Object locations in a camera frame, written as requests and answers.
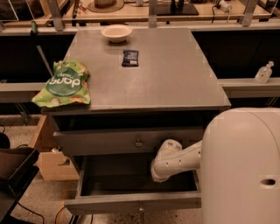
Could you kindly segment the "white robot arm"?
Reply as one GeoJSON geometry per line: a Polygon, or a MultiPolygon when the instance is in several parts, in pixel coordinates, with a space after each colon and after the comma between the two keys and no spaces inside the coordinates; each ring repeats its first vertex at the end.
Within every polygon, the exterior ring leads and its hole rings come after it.
{"type": "Polygon", "coordinates": [[[164,141],[150,171],[164,182],[197,168],[203,224],[280,224],[280,108],[227,110],[186,149],[164,141]]]}

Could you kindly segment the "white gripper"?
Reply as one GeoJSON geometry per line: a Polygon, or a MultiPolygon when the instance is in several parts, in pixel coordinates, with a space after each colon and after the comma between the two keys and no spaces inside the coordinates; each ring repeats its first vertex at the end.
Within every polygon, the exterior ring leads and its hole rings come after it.
{"type": "Polygon", "coordinates": [[[158,183],[163,183],[170,177],[163,166],[152,166],[150,173],[153,181],[158,183]]]}

